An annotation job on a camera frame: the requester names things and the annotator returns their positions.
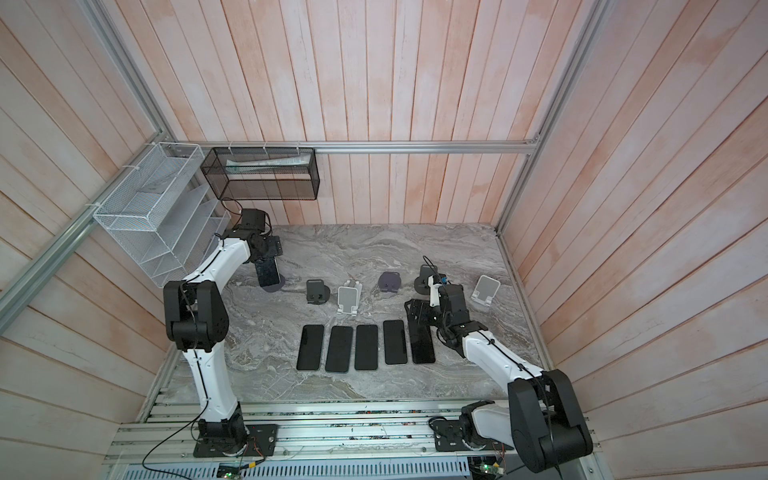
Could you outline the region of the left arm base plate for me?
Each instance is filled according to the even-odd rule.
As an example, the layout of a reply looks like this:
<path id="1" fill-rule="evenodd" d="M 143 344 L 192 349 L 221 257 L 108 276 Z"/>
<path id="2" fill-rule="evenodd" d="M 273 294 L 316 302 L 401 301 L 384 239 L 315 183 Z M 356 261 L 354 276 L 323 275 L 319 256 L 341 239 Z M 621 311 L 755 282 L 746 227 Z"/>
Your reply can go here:
<path id="1" fill-rule="evenodd" d="M 203 435 L 197 441 L 194 458 L 270 457 L 274 454 L 279 426 L 277 424 L 246 424 L 244 440 Z"/>

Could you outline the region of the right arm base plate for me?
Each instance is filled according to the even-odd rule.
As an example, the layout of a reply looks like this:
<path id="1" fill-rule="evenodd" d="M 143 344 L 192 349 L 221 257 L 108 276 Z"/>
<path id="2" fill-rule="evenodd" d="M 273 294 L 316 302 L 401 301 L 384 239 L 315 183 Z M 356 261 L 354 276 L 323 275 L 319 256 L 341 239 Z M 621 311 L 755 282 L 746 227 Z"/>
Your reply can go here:
<path id="1" fill-rule="evenodd" d="M 438 452 L 470 451 L 471 447 L 466 443 L 461 422 L 449 420 L 445 417 L 433 417 L 428 421 L 428 426 L 434 434 L 435 449 Z"/>

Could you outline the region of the blue edged phone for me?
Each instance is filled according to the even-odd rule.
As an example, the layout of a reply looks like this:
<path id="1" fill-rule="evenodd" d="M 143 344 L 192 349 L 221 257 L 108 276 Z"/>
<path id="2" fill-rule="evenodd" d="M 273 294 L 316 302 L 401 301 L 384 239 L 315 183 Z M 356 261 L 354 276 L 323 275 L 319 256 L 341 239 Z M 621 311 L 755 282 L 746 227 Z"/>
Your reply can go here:
<path id="1" fill-rule="evenodd" d="M 349 371 L 354 329 L 350 326 L 333 326 L 326 354 L 325 371 L 346 373 Z"/>

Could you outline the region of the green edged phone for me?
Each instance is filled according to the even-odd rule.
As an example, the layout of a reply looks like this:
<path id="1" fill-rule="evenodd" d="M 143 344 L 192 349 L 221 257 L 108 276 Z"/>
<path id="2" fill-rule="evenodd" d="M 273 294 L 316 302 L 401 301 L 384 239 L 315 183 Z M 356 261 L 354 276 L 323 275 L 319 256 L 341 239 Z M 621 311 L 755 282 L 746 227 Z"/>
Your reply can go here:
<path id="1" fill-rule="evenodd" d="M 296 363 L 298 371 L 317 371 L 320 368 L 323 339 L 323 325 L 309 324 L 302 328 Z"/>

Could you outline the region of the purple edged phone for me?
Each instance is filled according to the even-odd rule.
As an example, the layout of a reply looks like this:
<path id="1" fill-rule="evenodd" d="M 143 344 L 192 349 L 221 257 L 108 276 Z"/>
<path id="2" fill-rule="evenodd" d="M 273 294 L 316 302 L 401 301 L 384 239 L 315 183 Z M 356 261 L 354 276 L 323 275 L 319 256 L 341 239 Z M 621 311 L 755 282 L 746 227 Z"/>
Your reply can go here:
<path id="1" fill-rule="evenodd" d="M 409 320 L 409 341 L 414 364 L 434 364 L 436 356 L 430 327 L 417 320 Z"/>

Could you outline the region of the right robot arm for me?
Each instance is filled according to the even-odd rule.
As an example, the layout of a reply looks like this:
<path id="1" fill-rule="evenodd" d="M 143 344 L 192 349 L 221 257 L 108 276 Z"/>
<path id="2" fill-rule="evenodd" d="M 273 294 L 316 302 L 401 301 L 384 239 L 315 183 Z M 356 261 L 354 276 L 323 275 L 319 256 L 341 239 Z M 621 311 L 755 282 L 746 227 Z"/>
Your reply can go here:
<path id="1" fill-rule="evenodd" d="M 444 346 L 479 366 L 507 391 L 501 404 L 481 400 L 464 406 L 455 421 L 433 417 L 428 425 L 445 446 L 477 450 L 512 447 L 533 473 L 593 453 L 594 444 L 568 376 L 544 370 L 513 353 L 482 323 L 470 319 L 458 284 L 436 289 L 437 301 L 404 304 L 417 327 L 434 328 Z"/>

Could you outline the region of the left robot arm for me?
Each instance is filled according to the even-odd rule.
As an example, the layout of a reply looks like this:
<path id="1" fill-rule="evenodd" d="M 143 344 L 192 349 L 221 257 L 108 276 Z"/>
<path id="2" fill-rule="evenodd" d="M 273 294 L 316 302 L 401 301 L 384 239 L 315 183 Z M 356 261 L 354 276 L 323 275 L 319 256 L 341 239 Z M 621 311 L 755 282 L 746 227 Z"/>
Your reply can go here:
<path id="1" fill-rule="evenodd" d="M 278 284 L 275 258 L 281 254 L 280 240 L 270 229 L 240 225 L 219 237 L 194 271 L 163 287 L 166 333 L 190 366 L 200 403 L 193 420 L 196 457 L 236 457 L 248 449 L 251 434 L 225 361 L 230 322 L 221 292 L 246 263 L 264 267 L 267 283 Z"/>

